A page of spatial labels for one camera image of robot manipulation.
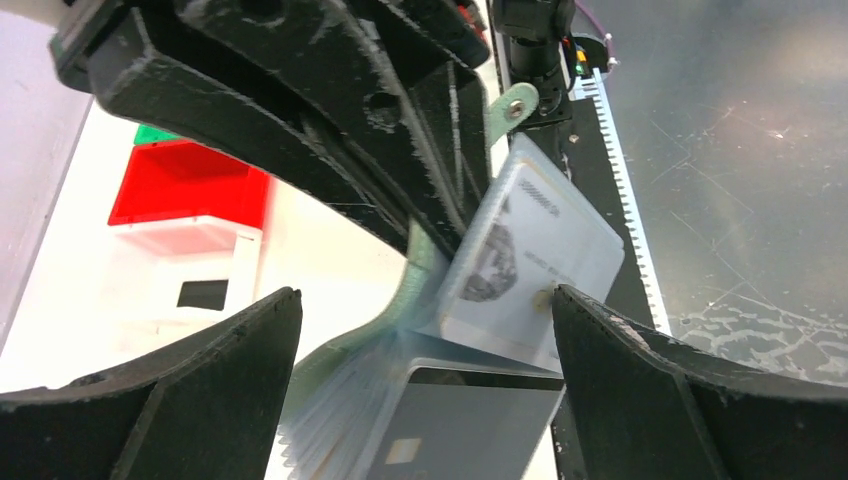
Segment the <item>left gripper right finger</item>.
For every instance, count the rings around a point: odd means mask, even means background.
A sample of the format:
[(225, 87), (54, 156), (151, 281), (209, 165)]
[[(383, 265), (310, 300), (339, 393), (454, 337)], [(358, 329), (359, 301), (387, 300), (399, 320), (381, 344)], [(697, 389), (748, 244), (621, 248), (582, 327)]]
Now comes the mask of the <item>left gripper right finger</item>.
[(847, 391), (718, 358), (568, 285), (553, 328), (591, 479), (843, 479)]

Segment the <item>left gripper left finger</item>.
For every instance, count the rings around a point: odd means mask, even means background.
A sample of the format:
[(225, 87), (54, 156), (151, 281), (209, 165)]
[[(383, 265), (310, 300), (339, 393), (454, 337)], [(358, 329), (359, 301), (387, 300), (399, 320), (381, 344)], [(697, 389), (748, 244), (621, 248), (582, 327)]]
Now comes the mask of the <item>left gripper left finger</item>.
[(299, 291), (58, 388), (1, 397), (5, 479), (260, 479), (301, 331)]

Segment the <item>dark grey credit card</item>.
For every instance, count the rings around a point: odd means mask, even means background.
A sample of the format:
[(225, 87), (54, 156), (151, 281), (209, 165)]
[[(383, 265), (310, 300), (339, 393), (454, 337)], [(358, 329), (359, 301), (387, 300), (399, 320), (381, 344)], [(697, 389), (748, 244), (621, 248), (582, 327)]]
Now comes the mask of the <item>dark grey credit card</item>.
[(564, 390), (561, 377), (416, 366), (351, 479), (519, 479)]

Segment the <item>green leather card holder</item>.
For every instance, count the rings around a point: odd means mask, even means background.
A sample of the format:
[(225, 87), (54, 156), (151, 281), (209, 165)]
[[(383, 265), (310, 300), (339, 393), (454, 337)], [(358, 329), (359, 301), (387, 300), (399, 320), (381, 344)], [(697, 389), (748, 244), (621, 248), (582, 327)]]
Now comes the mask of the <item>green leather card holder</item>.
[[(492, 178), (491, 149), (527, 119), (540, 100), (538, 89), (521, 82), (501, 93), (484, 111), (485, 127), (484, 166), (485, 179)], [(432, 278), (447, 261), (439, 253), (422, 227), (412, 225), (411, 243), (406, 252), (406, 264), (393, 290), (393, 296), (375, 318), (317, 346), (294, 364), (288, 385), (280, 422), (287, 423), (301, 414), (315, 393), (338, 371), (362, 345), (375, 338), (380, 331), (393, 328), (399, 321), (417, 312), (416, 302), (425, 288), (438, 286)]]

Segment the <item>black credit card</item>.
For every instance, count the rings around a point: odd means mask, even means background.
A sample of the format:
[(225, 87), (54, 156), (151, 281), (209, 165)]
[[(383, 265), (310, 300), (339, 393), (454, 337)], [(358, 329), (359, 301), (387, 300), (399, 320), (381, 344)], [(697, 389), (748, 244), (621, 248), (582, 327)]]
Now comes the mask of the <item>black credit card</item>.
[(226, 279), (183, 282), (176, 306), (223, 311), (228, 286)]

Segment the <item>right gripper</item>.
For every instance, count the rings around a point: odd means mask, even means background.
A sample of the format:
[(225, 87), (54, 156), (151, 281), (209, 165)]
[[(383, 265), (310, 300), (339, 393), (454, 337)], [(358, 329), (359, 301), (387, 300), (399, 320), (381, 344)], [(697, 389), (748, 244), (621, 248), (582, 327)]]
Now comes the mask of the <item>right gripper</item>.
[(74, 1), (49, 48), (109, 113), (263, 170), (400, 253), (409, 217), (454, 254), (488, 187), (489, 51), (453, 1)]

